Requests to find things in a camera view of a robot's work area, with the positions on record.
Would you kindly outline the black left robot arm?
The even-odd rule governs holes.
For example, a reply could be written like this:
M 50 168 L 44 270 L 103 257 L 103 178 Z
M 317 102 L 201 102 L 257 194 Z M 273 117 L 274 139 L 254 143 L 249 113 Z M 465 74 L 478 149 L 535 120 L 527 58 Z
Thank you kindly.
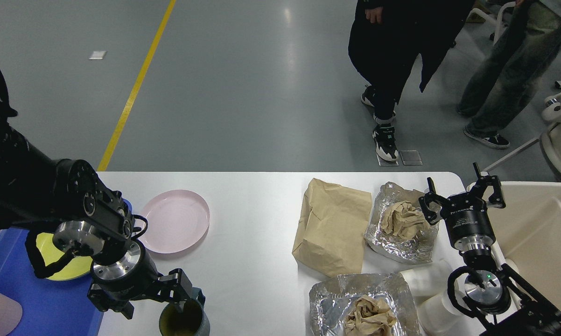
M 0 230 L 28 231 L 35 276 L 53 276 L 74 258 L 92 259 L 88 299 L 100 311 L 133 317 L 133 301 L 168 302 L 180 314 L 205 317 L 205 297 L 182 269 L 158 272 L 140 237 L 148 219 L 120 191 L 105 186 L 84 160 L 52 160 L 10 124 L 18 112 L 0 70 Z

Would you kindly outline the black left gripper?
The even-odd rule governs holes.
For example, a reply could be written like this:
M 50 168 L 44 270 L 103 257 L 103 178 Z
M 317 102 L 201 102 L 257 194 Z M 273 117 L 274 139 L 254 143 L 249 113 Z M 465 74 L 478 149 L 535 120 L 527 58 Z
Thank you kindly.
M 188 308 L 189 303 L 204 308 L 205 295 L 194 287 L 185 272 L 176 268 L 169 272 L 171 280 L 161 280 L 154 261 L 139 240 L 131 242 L 123 257 L 111 265 L 92 264 L 92 283 L 88 299 L 96 309 L 122 314 L 131 320 L 133 301 L 153 300 L 174 303 L 175 308 Z

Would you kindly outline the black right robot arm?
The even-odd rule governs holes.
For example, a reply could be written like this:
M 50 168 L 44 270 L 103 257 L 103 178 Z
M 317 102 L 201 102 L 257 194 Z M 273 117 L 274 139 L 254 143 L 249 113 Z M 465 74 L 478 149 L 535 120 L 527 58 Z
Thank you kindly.
M 448 276 L 449 302 L 478 319 L 485 336 L 561 336 L 560 309 L 493 257 L 497 239 L 488 208 L 506 207 L 502 183 L 496 175 L 482 174 L 476 162 L 473 168 L 477 181 L 469 191 L 444 197 L 428 178 L 428 191 L 419 198 L 426 221 L 445 222 L 450 245 L 464 261 Z

